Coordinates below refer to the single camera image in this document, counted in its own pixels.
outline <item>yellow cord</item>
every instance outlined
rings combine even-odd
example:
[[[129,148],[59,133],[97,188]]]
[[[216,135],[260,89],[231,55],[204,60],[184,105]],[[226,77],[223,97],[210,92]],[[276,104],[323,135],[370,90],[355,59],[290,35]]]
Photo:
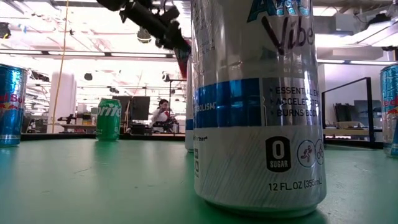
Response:
[[[64,28],[64,31],[63,31],[63,50],[62,50],[62,58],[61,58],[60,76],[58,77],[57,93],[55,94],[54,111],[53,111],[53,113],[52,113],[52,133],[54,133],[55,112],[56,112],[56,110],[57,110],[58,94],[59,94],[60,85],[61,85],[62,68],[63,68],[63,59],[65,58],[65,48],[66,48],[66,46],[67,46],[68,10],[69,10],[69,0],[67,0],[67,15],[65,16],[65,28]]]

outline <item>12 fl oz text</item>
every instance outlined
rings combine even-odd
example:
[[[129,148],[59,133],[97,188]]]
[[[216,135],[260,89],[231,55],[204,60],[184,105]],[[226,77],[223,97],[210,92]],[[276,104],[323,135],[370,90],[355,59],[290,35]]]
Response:
[[[268,186],[269,186],[269,191],[285,191],[285,190],[308,189],[322,184],[323,184],[322,177],[320,177],[319,179],[300,180],[291,183],[287,182],[269,183]]]

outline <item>computer monitor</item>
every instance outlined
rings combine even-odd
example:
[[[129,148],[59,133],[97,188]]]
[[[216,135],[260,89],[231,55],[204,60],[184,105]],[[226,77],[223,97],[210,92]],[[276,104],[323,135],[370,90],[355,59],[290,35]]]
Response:
[[[149,116],[149,96],[134,96],[130,102],[131,120],[147,121]]]
[[[120,115],[120,119],[122,121],[124,121],[124,117],[126,115],[127,106],[129,104],[129,101],[131,101],[131,96],[112,96],[112,99],[120,101],[120,104],[122,106],[122,113]]]

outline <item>person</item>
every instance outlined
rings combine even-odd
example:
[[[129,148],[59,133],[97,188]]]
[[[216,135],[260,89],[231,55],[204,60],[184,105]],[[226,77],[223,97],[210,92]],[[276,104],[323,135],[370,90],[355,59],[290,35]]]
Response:
[[[169,102],[165,99],[159,101],[159,107],[152,113],[152,124],[166,122],[170,119]]]

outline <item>0 sugar logo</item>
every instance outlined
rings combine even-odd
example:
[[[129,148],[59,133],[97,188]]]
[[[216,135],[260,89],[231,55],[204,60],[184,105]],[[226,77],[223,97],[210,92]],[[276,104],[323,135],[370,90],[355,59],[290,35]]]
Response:
[[[273,172],[286,172],[292,168],[290,140],[276,136],[266,140],[267,169]]]

